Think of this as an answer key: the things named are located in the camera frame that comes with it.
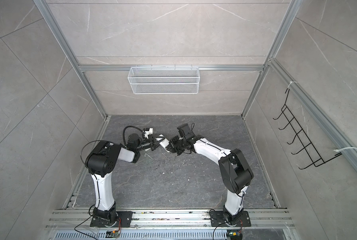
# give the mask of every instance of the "vertical metal beam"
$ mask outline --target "vertical metal beam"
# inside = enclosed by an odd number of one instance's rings
[[[280,29],[277,32],[276,37],[274,38],[273,44],[271,49],[269,50],[268,55],[266,56],[265,64],[264,64],[264,70],[260,75],[258,75],[258,78],[253,86],[253,89],[249,95],[248,100],[246,101],[245,107],[243,109],[243,112],[241,113],[241,116],[243,119],[245,119],[246,115],[248,114],[248,111],[250,107],[252,106],[252,103],[258,93],[258,90],[260,89],[262,82],[264,81],[265,75],[268,71],[268,62],[271,58],[274,58],[280,49],[280,46],[282,42],[284,41],[284,38],[289,30],[289,27],[291,26],[294,17],[296,16],[298,9],[301,6],[303,0],[292,0],[291,3],[289,4],[288,10],[285,13],[285,17],[282,20]]]
[[[80,71],[79,64],[77,62],[76,56],[73,53],[71,47],[69,46],[68,42],[66,41],[63,33],[60,30],[59,25],[57,24],[55,17],[53,16],[48,4],[44,0],[33,0],[43,15],[45,21],[47,22],[51,32],[55,36],[57,42],[59,43],[61,49],[64,51],[64,54],[68,58],[69,62],[71,63],[73,69],[75,70],[77,76],[83,83],[85,89],[87,90],[88,94],[90,95],[93,103],[96,105],[97,109],[99,110],[100,114],[103,118],[106,118],[108,115],[105,112],[103,105],[101,104],[99,98],[96,95],[95,90],[92,88],[91,84],[89,83],[88,79],[85,75]]]
[[[271,59],[270,67],[277,73],[277,75],[284,81],[286,85],[291,81],[295,81],[293,77],[277,62],[276,59]],[[298,83],[293,83],[289,86],[294,96],[300,101],[305,109],[310,113],[313,119],[336,145],[338,149],[344,147],[355,147],[353,142],[340,130],[340,128],[327,116],[327,114],[320,108],[320,106],[306,93],[306,91]],[[346,149],[343,150],[342,155],[348,160],[352,167],[357,172],[357,150]]]

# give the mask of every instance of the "black hook rack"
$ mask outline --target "black hook rack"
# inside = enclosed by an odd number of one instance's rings
[[[310,140],[309,136],[306,134],[306,132],[304,131],[304,129],[302,128],[302,126],[300,125],[300,123],[297,121],[296,117],[293,115],[293,113],[291,112],[291,110],[290,110],[290,109],[288,108],[288,106],[286,105],[286,101],[288,100],[288,96],[289,96],[289,89],[287,89],[287,90],[285,91],[285,94],[286,94],[286,99],[285,99],[284,105],[283,105],[282,108],[281,108],[281,114],[280,114],[277,118],[273,118],[273,119],[274,119],[274,120],[277,120],[277,119],[279,119],[279,118],[281,117],[281,115],[284,115],[284,117],[285,117],[286,120],[288,121],[288,124],[286,124],[286,126],[285,126],[284,128],[279,128],[279,130],[284,130],[288,125],[290,125],[296,135],[294,136],[292,142],[290,142],[290,143],[287,142],[287,143],[288,143],[289,145],[291,145],[291,144],[294,142],[294,140],[296,139],[296,137],[297,137],[298,140],[301,142],[301,145],[302,145],[302,149],[301,149],[300,151],[298,151],[298,152],[296,152],[296,153],[291,152],[291,154],[296,155],[296,154],[300,153],[302,150],[305,149],[305,151],[306,151],[306,153],[308,154],[310,160],[312,161],[312,163],[309,164],[308,166],[303,167],[303,168],[300,168],[300,167],[299,167],[299,169],[306,169],[306,168],[310,167],[311,165],[314,165],[315,167],[318,167],[318,166],[321,166],[321,165],[323,165],[323,164],[329,162],[330,160],[335,159],[335,158],[338,157],[338,156],[341,156],[342,153],[339,152],[339,153],[335,154],[334,157],[332,157],[331,159],[326,160],[326,161],[321,157],[320,153],[317,151],[316,147],[313,145],[313,143],[312,143],[312,141]],[[288,111],[290,112],[290,114],[291,114],[291,116],[292,116],[292,118],[291,118],[290,120],[289,120],[289,118],[286,116],[286,114],[284,113],[285,110],[288,110]],[[292,125],[292,121],[293,121],[293,120],[294,120],[294,121],[298,124],[298,126],[300,127],[300,129],[301,129],[300,131],[296,132],[295,127]],[[300,136],[299,136],[300,133],[304,133],[305,136],[308,138],[308,141],[309,141],[308,144],[304,145],[304,143],[301,141]],[[316,161],[313,161],[312,157],[310,156],[310,154],[309,154],[309,152],[308,152],[308,149],[306,148],[306,147],[308,147],[309,145],[312,145],[312,147],[315,149],[316,153],[317,153],[318,156],[319,156],[319,158],[318,158]]]

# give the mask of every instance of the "robotic arm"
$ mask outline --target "robotic arm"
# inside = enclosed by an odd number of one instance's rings
[[[196,136],[187,123],[179,126],[177,130],[180,137],[175,136],[170,141],[161,134],[153,135],[152,128],[146,128],[142,130],[142,138],[137,134],[131,134],[126,147],[106,141],[99,142],[85,162],[95,183],[96,192],[96,204],[93,210],[93,219],[96,221],[92,220],[91,227],[103,225],[111,227],[117,221],[118,215],[111,184],[111,175],[117,160],[135,163],[140,156],[140,151],[148,149],[153,151],[159,145],[177,155],[189,150],[204,155],[219,165],[221,177],[228,189],[223,208],[224,221],[230,226],[239,223],[243,215],[243,198],[253,179],[253,172],[243,153],[238,149],[224,149],[200,135]]]

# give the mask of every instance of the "wall tile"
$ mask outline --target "wall tile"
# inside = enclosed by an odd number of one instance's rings
[[[278,120],[273,119],[281,113],[280,108],[286,98],[285,89],[286,84],[279,79],[276,73],[270,71],[258,92],[257,101],[274,129],[328,238],[339,240],[357,238],[357,173],[343,156],[319,167],[311,166],[305,170],[299,169],[299,167],[303,168],[311,163],[309,157],[305,151],[296,155],[291,154],[291,152],[297,152],[302,148],[300,141],[296,138],[293,144],[287,144],[286,142],[292,141],[294,131],[289,126],[284,130],[278,130],[278,127],[283,128],[287,123],[284,116]],[[334,144],[292,93],[288,96],[287,106],[321,157],[325,161],[333,157],[335,154]],[[307,138],[303,136],[304,134],[301,135],[301,140],[305,144],[308,143],[305,141]],[[315,161],[319,159],[312,147],[308,147],[308,152]]]
[[[357,50],[357,0],[305,0],[297,17]]]
[[[301,239],[327,240],[276,134],[255,100],[246,123],[282,208],[288,208]]]
[[[236,3],[236,0],[47,0],[48,3]],[[290,3],[290,0],[239,0],[239,3]]]
[[[96,91],[110,114],[241,114],[250,91],[200,91],[197,94],[133,94]]]
[[[77,124],[91,101],[74,70],[70,70],[49,92],[49,95],[74,124]]]
[[[45,96],[0,144],[0,239],[8,234],[73,128]]]
[[[80,64],[264,64],[266,56],[216,57],[77,57]]]
[[[0,40],[0,142],[46,94]]]
[[[357,146],[357,52],[300,20],[277,60]]]
[[[32,0],[0,0],[0,37],[41,18]]]
[[[77,56],[265,56],[287,4],[50,4],[50,8]]]
[[[62,208],[81,169],[80,150],[87,142],[75,127],[25,205],[8,239],[38,239],[52,211]],[[89,150],[87,146],[83,156]]]
[[[103,121],[95,104],[91,101],[76,126],[88,141],[93,141]]]
[[[97,91],[132,91],[127,71],[85,73]],[[200,91],[252,90],[258,71],[200,71]]]
[[[3,40],[47,92],[71,69],[44,19]]]

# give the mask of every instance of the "black mounting plate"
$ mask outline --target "black mounting plate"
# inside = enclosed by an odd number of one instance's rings
[[[219,227],[229,227],[226,223],[221,224],[222,222],[225,222],[223,211],[213,211],[212,210],[212,211],[209,212],[209,216],[210,216],[210,222],[212,224],[212,227],[217,227],[217,226],[219,226]],[[240,218],[236,219],[236,221],[237,221],[236,227],[240,227],[241,226],[240,220],[243,222],[243,227],[252,226],[252,224],[250,222],[249,214],[248,214],[247,211],[243,211],[243,213],[241,214]]]
[[[121,227],[130,227],[131,225],[131,221],[132,221],[132,215],[133,212],[116,212],[117,213],[117,218],[121,218]],[[107,227],[105,225],[108,225],[108,222],[98,218],[98,217],[94,217],[92,218],[90,227]],[[111,226],[111,227],[118,227],[119,226],[119,222],[116,221],[116,223]]]

